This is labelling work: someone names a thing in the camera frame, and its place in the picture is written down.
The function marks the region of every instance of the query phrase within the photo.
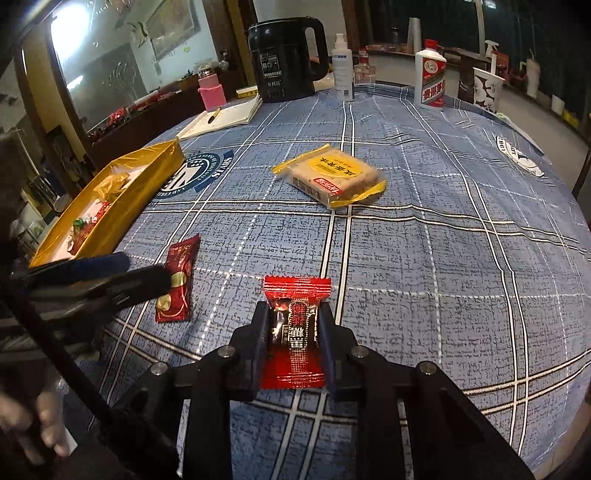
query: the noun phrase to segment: pink bottle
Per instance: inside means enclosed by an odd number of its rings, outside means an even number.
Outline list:
[[[217,107],[227,103],[223,87],[217,78],[217,75],[211,70],[199,72],[199,93],[208,111],[215,110]]]

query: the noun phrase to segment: metal screw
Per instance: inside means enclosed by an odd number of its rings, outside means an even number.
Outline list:
[[[157,377],[165,373],[166,370],[168,370],[168,365],[164,362],[156,362],[155,364],[152,364],[152,366],[150,367],[150,371],[152,372],[152,374],[156,375]]]
[[[232,345],[223,345],[217,349],[217,354],[222,358],[230,358],[236,353],[236,349]]]
[[[437,365],[433,362],[421,362],[418,367],[425,375],[433,375],[437,371]]]
[[[365,358],[366,356],[369,355],[369,350],[366,347],[364,347],[363,345],[355,345],[351,349],[351,355],[353,355],[354,357],[357,357],[357,358]]]

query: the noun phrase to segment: red snack packet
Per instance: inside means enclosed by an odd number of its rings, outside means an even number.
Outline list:
[[[261,388],[323,387],[317,312],[330,279],[266,276],[263,292],[272,317]]]
[[[164,266],[170,272],[172,286],[170,292],[156,300],[157,322],[180,322],[189,319],[191,271],[200,240],[199,235],[195,235],[183,242],[170,245]]]
[[[72,234],[68,239],[68,252],[72,255],[76,255],[78,250],[82,247],[88,236],[90,235],[93,228],[99,223],[99,220],[103,218],[103,215],[109,209],[111,204],[109,202],[103,202],[100,206],[96,215],[90,218],[77,218],[72,222]]]

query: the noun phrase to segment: notebook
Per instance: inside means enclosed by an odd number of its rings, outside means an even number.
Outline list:
[[[178,133],[177,139],[184,140],[186,138],[197,137],[224,128],[234,127],[236,125],[246,125],[252,120],[252,117],[255,116],[255,113],[261,104],[261,97],[260,95],[257,95],[247,102],[222,108],[222,111],[219,112],[217,117],[210,124],[208,124],[207,121],[211,118],[213,112],[202,112]]]

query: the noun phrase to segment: bottle cap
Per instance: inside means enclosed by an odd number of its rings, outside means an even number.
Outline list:
[[[335,42],[335,50],[346,50],[347,49],[347,41],[345,40],[344,33],[337,33],[336,34],[336,42]]]
[[[437,50],[439,42],[437,40],[425,40],[425,48],[429,50]]]
[[[360,63],[369,63],[369,54],[367,50],[360,49],[359,50],[359,62]]]

